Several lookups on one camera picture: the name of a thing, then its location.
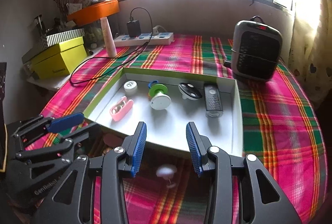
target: orange box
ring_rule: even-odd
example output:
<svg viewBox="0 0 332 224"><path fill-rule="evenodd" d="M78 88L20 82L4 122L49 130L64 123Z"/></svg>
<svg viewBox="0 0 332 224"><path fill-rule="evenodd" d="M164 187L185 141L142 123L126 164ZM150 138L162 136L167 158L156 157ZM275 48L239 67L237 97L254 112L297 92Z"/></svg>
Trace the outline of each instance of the orange box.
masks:
<svg viewBox="0 0 332 224"><path fill-rule="evenodd" d="M73 20L77 26L84 26L101 18L120 12L119 2L111 0L88 6L67 16L68 21Z"/></svg>

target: white extension socket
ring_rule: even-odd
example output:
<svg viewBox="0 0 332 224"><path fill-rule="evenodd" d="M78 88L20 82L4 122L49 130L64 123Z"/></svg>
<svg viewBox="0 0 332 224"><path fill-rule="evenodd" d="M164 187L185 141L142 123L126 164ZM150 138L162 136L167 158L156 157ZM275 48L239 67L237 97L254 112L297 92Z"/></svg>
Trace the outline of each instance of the white extension socket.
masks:
<svg viewBox="0 0 332 224"><path fill-rule="evenodd" d="M114 39L116 47L141 46L150 39L151 34L141 34L138 37L129 37L129 35L120 35ZM174 41L173 33L159 33L153 35L149 45L169 45Z"/></svg>

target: yellow box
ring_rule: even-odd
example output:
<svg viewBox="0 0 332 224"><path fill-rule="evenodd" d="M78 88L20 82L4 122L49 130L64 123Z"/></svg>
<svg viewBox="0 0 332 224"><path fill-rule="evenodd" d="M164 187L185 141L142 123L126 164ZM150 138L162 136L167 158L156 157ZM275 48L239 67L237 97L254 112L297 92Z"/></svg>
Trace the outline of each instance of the yellow box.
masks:
<svg viewBox="0 0 332 224"><path fill-rule="evenodd" d="M40 79L47 79L71 74L86 57L81 36L49 47L34 57L31 65Z"/></svg>

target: yellow curtain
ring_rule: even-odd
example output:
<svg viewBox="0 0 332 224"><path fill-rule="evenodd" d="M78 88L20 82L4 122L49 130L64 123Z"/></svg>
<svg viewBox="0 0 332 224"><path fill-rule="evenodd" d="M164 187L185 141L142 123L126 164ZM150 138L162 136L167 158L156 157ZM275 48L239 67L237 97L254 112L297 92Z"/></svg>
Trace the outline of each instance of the yellow curtain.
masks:
<svg viewBox="0 0 332 224"><path fill-rule="evenodd" d="M315 108L332 88L332 0L295 0L288 67Z"/></svg>

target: blue rope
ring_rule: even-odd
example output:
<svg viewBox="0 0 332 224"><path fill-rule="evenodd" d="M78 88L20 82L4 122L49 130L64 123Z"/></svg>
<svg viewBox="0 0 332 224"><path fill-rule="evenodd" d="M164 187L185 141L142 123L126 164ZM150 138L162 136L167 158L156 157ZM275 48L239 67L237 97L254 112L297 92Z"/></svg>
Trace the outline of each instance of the blue rope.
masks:
<svg viewBox="0 0 332 224"><path fill-rule="evenodd" d="M151 82L149 83L149 85L148 85L149 89L151 89L151 87L152 87L152 85L153 85L154 83L159 83L159 82L158 82L158 81L151 81Z"/></svg>

